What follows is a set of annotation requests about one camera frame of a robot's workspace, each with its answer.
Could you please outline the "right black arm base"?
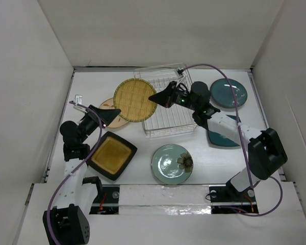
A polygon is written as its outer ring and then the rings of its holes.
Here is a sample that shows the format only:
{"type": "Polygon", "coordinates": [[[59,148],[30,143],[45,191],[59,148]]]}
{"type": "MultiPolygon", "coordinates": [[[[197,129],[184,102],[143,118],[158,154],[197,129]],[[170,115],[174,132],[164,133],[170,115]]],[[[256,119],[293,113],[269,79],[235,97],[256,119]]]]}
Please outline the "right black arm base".
{"type": "Polygon", "coordinates": [[[247,193],[231,196],[225,185],[210,186],[205,199],[211,203],[212,214],[259,213],[255,197],[247,193]]]}

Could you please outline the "round woven bamboo plate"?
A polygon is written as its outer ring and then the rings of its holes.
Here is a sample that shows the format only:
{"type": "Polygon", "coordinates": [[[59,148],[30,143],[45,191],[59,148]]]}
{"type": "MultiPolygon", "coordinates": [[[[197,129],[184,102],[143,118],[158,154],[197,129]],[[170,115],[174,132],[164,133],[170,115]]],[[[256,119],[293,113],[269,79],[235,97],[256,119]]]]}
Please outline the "round woven bamboo plate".
{"type": "Polygon", "coordinates": [[[121,110],[119,116],[126,121],[138,123],[150,118],[156,111],[157,104],[149,97],[156,94],[154,87],[146,80],[127,79],[120,83],[113,96],[113,104],[121,110]]]}

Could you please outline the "beige bird painted plate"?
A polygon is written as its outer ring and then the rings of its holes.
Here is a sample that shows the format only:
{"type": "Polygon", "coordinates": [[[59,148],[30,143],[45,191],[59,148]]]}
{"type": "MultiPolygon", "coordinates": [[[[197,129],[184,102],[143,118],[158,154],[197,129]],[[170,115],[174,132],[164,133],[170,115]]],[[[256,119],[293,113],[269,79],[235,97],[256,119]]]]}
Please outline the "beige bird painted plate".
{"type": "Polygon", "coordinates": [[[102,102],[99,106],[99,109],[109,111],[109,113],[106,113],[106,115],[109,117],[109,124],[107,125],[107,128],[117,129],[129,123],[119,115],[116,115],[115,112],[111,112],[112,110],[115,109],[113,98],[107,99],[104,102],[102,102]]]}

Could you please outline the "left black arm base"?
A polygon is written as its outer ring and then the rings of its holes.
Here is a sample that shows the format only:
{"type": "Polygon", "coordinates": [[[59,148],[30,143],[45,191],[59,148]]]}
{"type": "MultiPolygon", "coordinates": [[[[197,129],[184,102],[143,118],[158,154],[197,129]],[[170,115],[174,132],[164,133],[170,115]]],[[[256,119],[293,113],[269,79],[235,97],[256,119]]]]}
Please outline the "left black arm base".
{"type": "Polygon", "coordinates": [[[119,185],[104,185],[102,194],[99,194],[90,209],[90,214],[114,215],[119,213],[119,185]]]}

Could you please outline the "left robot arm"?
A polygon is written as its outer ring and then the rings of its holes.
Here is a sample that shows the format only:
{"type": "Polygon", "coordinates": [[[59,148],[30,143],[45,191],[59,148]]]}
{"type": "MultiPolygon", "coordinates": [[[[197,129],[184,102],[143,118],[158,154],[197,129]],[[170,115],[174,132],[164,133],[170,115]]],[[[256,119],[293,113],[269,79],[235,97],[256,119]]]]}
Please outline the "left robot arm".
{"type": "Polygon", "coordinates": [[[119,109],[99,109],[72,101],[76,109],[84,112],[79,124],[65,121],[60,125],[63,137],[64,177],[54,191],[43,224],[49,244],[87,244],[90,238],[88,216],[93,202],[103,198],[103,186],[98,177],[86,177],[87,161],[98,147],[85,140],[96,129],[104,129],[120,113],[119,109]]]}

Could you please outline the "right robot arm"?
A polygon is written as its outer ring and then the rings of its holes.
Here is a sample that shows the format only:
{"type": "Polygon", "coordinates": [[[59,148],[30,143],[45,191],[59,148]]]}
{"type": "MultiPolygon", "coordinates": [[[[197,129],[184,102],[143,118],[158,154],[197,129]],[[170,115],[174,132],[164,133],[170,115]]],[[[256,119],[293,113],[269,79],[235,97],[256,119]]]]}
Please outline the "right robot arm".
{"type": "Polygon", "coordinates": [[[288,157],[276,130],[246,126],[214,107],[210,97],[211,93],[203,82],[194,82],[187,91],[172,81],[149,100],[165,108],[177,104],[193,110],[192,117],[198,126],[223,135],[244,148],[248,163],[227,182],[225,188],[227,198],[236,201],[255,183],[272,176],[288,161],[288,157]]]}

